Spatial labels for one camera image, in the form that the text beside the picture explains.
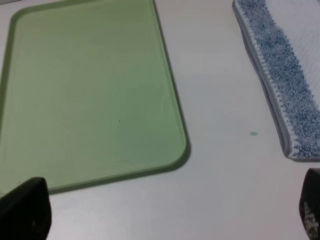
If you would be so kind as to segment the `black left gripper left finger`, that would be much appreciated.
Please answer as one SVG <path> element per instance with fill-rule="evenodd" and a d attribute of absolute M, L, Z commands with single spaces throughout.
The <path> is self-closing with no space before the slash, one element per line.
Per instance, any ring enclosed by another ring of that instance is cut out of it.
<path fill-rule="evenodd" d="M 2 240 L 45 240 L 52 224 L 47 182 L 32 177 L 0 198 Z"/>

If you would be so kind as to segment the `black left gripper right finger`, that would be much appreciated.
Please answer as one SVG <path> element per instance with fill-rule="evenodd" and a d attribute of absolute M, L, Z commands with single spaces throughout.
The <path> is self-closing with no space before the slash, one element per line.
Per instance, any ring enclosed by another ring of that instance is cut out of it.
<path fill-rule="evenodd" d="M 310 240 L 320 239 L 320 169 L 310 168 L 305 175 L 299 200 L 299 214 Z"/>

